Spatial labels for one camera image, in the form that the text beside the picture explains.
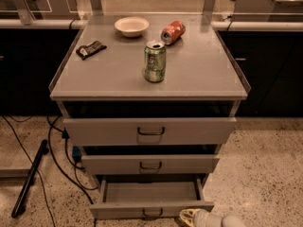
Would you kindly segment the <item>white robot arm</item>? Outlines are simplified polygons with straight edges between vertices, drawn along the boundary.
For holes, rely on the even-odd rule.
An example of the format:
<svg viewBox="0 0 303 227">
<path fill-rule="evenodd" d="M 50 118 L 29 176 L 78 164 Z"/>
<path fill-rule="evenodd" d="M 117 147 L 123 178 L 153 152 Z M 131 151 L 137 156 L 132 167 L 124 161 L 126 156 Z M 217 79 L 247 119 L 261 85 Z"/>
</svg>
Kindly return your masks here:
<svg viewBox="0 0 303 227">
<path fill-rule="evenodd" d="M 189 208 L 180 212 L 179 218 L 188 227 L 247 227 L 234 215 L 218 216 L 205 209 Z"/>
</svg>

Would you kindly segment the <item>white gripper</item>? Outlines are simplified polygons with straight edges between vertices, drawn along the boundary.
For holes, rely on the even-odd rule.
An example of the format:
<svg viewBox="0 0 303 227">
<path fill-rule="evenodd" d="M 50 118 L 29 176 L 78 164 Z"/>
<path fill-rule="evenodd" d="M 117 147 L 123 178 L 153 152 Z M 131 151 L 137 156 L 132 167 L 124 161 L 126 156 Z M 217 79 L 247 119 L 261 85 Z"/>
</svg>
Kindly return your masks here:
<svg viewBox="0 0 303 227">
<path fill-rule="evenodd" d="M 222 217 L 211 214 L 206 210 L 184 209 L 179 218 L 187 227 L 222 227 Z"/>
</svg>

